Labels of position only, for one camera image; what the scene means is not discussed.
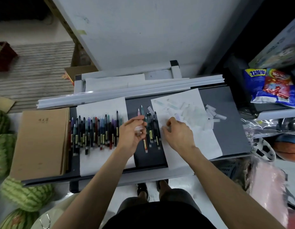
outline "shorts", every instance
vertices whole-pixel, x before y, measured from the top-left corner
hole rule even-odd
[[[192,196],[187,191],[185,191],[184,189],[170,189],[170,190],[166,191],[161,196],[160,201],[184,202],[186,204],[191,205],[192,207],[197,209],[200,213],[202,213],[201,210],[199,209],[198,205],[193,200]],[[120,207],[119,207],[119,209],[117,211],[117,214],[120,211],[122,211],[122,210],[124,210],[124,209],[126,209],[128,207],[136,206],[136,205],[140,205],[140,204],[145,204],[145,203],[148,203],[148,201],[145,200],[145,199],[139,198],[139,197],[127,198],[121,203],[121,205],[120,205]]]

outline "hand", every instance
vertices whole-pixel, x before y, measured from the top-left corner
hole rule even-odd
[[[195,148],[192,130],[174,117],[168,120],[167,126],[171,126],[171,132],[165,126],[162,127],[167,142],[182,158],[185,158]]]
[[[137,116],[126,123],[122,124],[119,128],[119,142],[117,145],[117,150],[126,155],[129,159],[136,151],[139,141],[146,137],[146,128],[142,129],[142,134],[137,136],[135,133],[135,127],[143,125],[146,126],[147,123],[143,121],[144,116]]]

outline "striped watermelon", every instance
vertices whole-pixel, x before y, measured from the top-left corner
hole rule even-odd
[[[8,176],[1,185],[1,193],[22,210],[34,212],[49,202],[54,189],[51,184],[23,187],[20,181]]]
[[[16,136],[13,134],[0,135],[0,178],[10,171],[15,149]]]
[[[10,119],[8,118],[8,115],[0,110],[0,134],[8,133],[8,130],[10,128]]]
[[[39,212],[26,212],[22,209],[16,209],[0,224],[0,229],[31,229],[38,217]]]

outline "shoe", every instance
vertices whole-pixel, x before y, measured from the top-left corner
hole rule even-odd
[[[158,180],[158,181],[156,182],[158,192],[160,192],[160,181],[161,181],[161,180]]]
[[[147,194],[147,201],[150,201],[150,196],[148,194],[148,188],[147,185],[145,183],[139,183],[137,184],[137,195],[139,196],[139,194],[144,191]]]

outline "blue snack bag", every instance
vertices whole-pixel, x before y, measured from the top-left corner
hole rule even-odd
[[[251,103],[278,103],[295,108],[295,85],[276,69],[246,69],[243,72]]]

